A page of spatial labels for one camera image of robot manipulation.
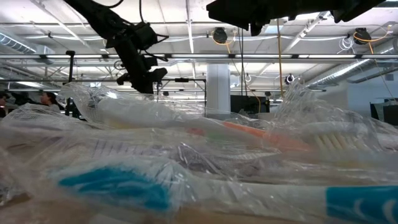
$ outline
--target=black equipment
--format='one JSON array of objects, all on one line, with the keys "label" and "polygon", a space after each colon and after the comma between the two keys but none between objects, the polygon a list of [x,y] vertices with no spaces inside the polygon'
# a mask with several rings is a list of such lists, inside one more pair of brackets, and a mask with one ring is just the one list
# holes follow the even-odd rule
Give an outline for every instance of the black equipment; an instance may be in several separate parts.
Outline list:
[{"label": "black equipment", "polygon": [[354,42],[355,44],[365,45],[369,42],[362,41],[362,40],[372,40],[371,35],[366,31],[366,28],[356,28],[355,29],[355,36]]},{"label": "black equipment", "polygon": [[[118,78],[118,84],[129,81],[137,91],[153,94],[152,84],[159,82],[167,74],[167,70],[158,68],[153,72],[148,71],[151,66],[157,65],[157,59],[167,59],[156,57],[146,50],[169,37],[156,34],[147,22],[131,24],[120,18],[108,6],[92,0],[64,1],[84,16],[99,36],[107,40],[106,48],[115,48],[127,70],[126,74]],[[151,57],[141,55],[138,50],[145,51]]]},{"label": "black equipment", "polygon": [[[269,100],[266,97],[258,97],[261,102],[260,113],[269,113]],[[259,112],[259,102],[254,96],[231,95],[231,112],[239,113],[244,110],[247,114]]]},{"label": "black equipment", "polygon": [[213,40],[219,44],[225,44],[226,40],[228,40],[228,36],[226,35],[226,32],[224,28],[222,27],[217,27],[214,30],[213,33]]},{"label": "black equipment", "polygon": [[348,22],[385,0],[216,0],[206,9],[209,17],[242,29],[252,36],[259,35],[271,19],[288,17],[293,20],[299,14],[330,11],[335,23]]}]

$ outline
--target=person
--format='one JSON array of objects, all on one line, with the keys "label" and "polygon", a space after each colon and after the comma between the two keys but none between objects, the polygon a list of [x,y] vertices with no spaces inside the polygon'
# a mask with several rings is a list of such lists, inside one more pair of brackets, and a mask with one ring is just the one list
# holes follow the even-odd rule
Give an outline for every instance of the person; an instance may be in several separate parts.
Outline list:
[{"label": "person", "polygon": [[9,98],[9,96],[5,93],[0,93],[0,118],[3,118],[6,116],[6,100]]},{"label": "person", "polygon": [[55,96],[54,93],[50,92],[45,92],[43,93],[42,97],[40,98],[40,101],[42,104],[47,105],[50,107],[50,110],[54,112],[61,113],[60,107],[58,105],[58,102],[56,101],[57,96]]}]

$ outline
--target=toothbrush handle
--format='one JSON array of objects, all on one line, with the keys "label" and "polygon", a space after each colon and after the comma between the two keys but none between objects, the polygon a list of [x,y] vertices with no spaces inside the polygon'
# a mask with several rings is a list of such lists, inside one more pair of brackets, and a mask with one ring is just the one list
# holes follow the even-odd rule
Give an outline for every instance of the toothbrush handle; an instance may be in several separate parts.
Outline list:
[{"label": "toothbrush handle", "polygon": [[201,200],[232,210],[305,223],[328,218],[363,223],[398,223],[398,186],[311,187],[201,180]]},{"label": "toothbrush handle", "polygon": [[201,180],[195,185],[200,201],[217,202],[251,215],[302,220],[304,214],[326,215],[325,187],[244,184]]}]

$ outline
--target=ceiling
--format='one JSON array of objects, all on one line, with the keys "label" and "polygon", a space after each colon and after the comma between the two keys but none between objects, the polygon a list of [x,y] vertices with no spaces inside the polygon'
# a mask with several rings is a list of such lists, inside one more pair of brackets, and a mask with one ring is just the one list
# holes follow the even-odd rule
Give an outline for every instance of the ceiling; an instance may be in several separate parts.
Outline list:
[{"label": "ceiling", "polygon": [[[95,0],[98,3],[110,6],[115,4],[117,0]],[[118,13],[122,18],[130,22],[140,21],[138,0],[125,0],[120,6],[114,8],[114,12]],[[174,37],[175,42],[163,42],[154,45],[149,49],[151,53],[222,53],[227,54],[228,49],[225,45],[216,45],[212,38],[206,38],[206,34],[210,34],[215,27],[225,27],[227,34],[230,36],[231,53],[239,54],[238,41],[233,41],[233,37],[236,37],[236,27],[220,24],[217,21],[208,18],[206,11],[206,5],[212,2],[212,0],[188,0],[189,3],[189,15],[192,21],[192,36],[193,36],[193,52],[191,50],[190,41],[188,40],[188,26],[187,26],[187,5],[185,0],[145,0],[142,1],[142,12],[143,17],[146,21],[152,23],[152,28],[158,34],[166,34]],[[77,54],[105,54],[104,42],[100,40],[96,32],[87,25],[85,18],[71,7],[65,4],[62,0],[44,0],[42,4],[45,9],[52,13],[58,20],[66,24],[67,27],[79,38],[86,39],[89,44],[83,45],[79,40],[75,40],[74,37],[67,30],[63,29],[57,23],[57,20],[52,16],[48,15],[38,6],[33,4],[31,0],[1,0],[0,7],[0,31],[6,32],[15,39],[23,42],[28,46],[45,45],[51,48],[55,54],[64,54],[66,50],[74,50]],[[295,21],[286,21],[281,29],[281,35],[284,38],[281,39],[281,49],[284,50],[289,44],[292,43],[292,39],[304,28],[309,22],[312,22],[318,13],[311,15],[304,15],[299,17]],[[398,8],[374,8],[364,13],[363,15],[353,19],[350,22],[340,22],[335,24],[333,18],[327,17],[324,21],[317,24],[306,36],[307,40],[300,40],[295,44],[289,51],[285,51],[287,54],[351,54],[352,50],[342,51],[339,47],[341,39],[347,35],[347,33],[353,33],[357,27],[365,27],[368,32],[374,37],[383,37],[386,34],[388,22],[391,22],[392,27],[389,28],[390,33],[385,39],[380,40],[374,45],[383,43],[389,40],[398,33],[398,25],[395,23],[397,20]],[[48,34],[51,33],[54,38],[49,38]],[[262,32],[260,37],[266,37],[260,40],[254,40],[250,37],[250,33],[244,31],[244,53],[245,54],[277,54],[278,53],[278,41],[274,34],[265,34]],[[332,38],[333,40],[322,40],[313,41],[308,39],[327,39]],[[369,51],[367,45],[353,45],[353,49],[356,53],[365,53]],[[111,54],[114,54],[113,49],[107,49]],[[3,54],[16,54],[16,51],[9,49],[8,47],[0,46],[0,52]],[[27,61],[20,60],[9,60],[10,63],[29,64]],[[80,63],[95,63],[95,67],[78,67],[75,68],[76,77],[79,78],[114,78],[117,74],[117,70],[113,70],[112,66],[106,67],[101,65],[102,62],[92,60],[77,60],[75,65]],[[240,69],[241,64],[238,61],[235,62],[236,66]],[[230,64],[231,73],[238,75],[238,71],[233,63]],[[196,78],[205,78],[207,62],[182,62],[172,66],[168,66],[169,71],[168,77],[193,77],[193,66],[195,66]],[[253,88],[262,87],[273,87],[277,88],[279,77],[279,64],[266,64],[261,62],[256,63],[245,63],[245,72],[257,77],[255,81],[251,83]],[[298,63],[289,62],[284,63],[282,61],[282,73],[292,73],[296,77],[300,77],[303,80],[309,81],[321,74],[322,72],[335,67],[337,64],[325,62],[314,62],[314,63]],[[26,69],[43,75],[45,68],[43,66],[26,67]],[[47,73],[53,73],[58,67],[48,67]],[[66,78],[68,75],[68,69],[57,71],[53,77]],[[107,83],[105,85],[114,86],[114,83]],[[180,83],[170,83],[170,86],[179,87],[182,86]],[[193,88],[194,83],[184,83],[184,87]],[[129,88],[128,85],[118,88]]]}]

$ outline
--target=ceiling light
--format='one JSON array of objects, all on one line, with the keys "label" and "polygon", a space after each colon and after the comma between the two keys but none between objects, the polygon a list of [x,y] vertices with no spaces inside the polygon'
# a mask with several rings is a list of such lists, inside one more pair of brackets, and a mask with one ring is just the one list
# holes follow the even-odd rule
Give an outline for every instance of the ceiling light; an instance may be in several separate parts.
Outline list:
[{"label": "ceiling light", "polygon": [[106,49],[101,49],[100,51],[106,52],[107,54],[109,54],[109,52]]},{"label": "ceiling light", "polygon": [[17,82],[18,84],[25,85],[25,86],[30,86],[30,87],[35,87],[35,88],[40,88],[41,85],[34,83],[34,82]]},{"label": "ceiling light", "polygon": [[69,55],[47,55],[47,58],[70,59]]},{"label": "ceiling light", "polygon": [[299,55],[299,58],[355,58],[355,55]]},{"label": "ceiling light", "polygon": [[173,54],[173,58],[228,58],[226,54]]},{"label": "ceiling light", "polygon": [[[282,58],[291,58],[292,55],[286,55],[283,54],[280,57]],[[236,55],[236,58],[242,58],[242,55]],[[277,54],[245,54],[243,55],[243,58],[279,58],[279,55]]]},{"label": "ceiling light", "polygon": [[75,58],[102,58],[102,55],[75,55]]}]

